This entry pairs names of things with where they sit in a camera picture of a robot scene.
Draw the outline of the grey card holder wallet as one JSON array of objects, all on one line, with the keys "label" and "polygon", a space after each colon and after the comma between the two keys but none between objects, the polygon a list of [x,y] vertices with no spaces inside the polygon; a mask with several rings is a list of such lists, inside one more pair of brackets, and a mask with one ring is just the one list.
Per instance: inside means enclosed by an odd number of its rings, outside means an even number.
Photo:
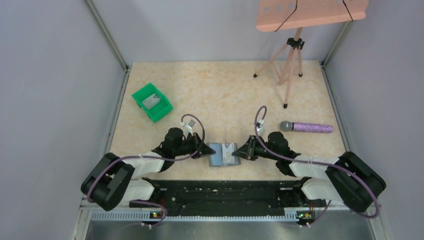
[{"label": "grey card holder wallet", "polygon": [[208,143],[214,154],[209,156],[210,167],[229,167],[241,165],[241,160],[232,153],[238,149],[236,143]]}]

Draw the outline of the silver credit card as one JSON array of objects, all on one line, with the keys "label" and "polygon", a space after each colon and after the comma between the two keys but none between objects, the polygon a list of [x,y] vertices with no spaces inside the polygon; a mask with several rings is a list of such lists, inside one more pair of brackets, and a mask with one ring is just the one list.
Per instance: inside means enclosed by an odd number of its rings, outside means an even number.
[{"label": "silver credit card", "polygon": [[237,146],[235,143],[223,143],[221,145],[222,163],[224,166],[236,165],[237,159],[235,156],[232,156],[232,153],[236,149],[237,149]]},{"label": "silver credit card", "polygon": [[155,105],[157,105],[159,102],[161,101],[160,97],[154,93],[152,95],[150,95],[149,97],[145,98],[141,104],[147,109],[150,110],[151,108],[153,108]]}]

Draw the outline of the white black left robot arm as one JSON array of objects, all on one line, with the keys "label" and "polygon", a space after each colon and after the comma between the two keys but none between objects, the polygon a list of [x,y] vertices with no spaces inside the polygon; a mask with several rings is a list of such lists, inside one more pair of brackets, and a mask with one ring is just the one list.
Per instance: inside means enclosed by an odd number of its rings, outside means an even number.
[{"label": "white black left robot arm", "polygon": [[173,127],[159,146],[147,153],[124,157],[112,152],[105,154],[82,182],[80,190],[88,202],[105,211],[132,200],[156,201],[159,186],[144,179],[144,175],[163,172],[178,161],[215,153],[196,132],[184,135],[182,129]]}]

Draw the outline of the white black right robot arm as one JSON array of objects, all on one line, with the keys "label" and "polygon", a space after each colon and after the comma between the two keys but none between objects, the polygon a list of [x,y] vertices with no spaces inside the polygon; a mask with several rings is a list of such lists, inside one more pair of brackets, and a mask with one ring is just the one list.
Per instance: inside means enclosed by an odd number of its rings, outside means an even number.
[{"label": "white black right robot arm", "polygon": [[306,179],[300,190],[308,200],[342,202],[357,213],[364,213],[387,187],[383,178],[355,153],[346,151],[338,157],[302,155],[292,150],[278,131],[270,133],[267,141],[250,135],[232,156],[249,161],[275,160],[282,174]]}]

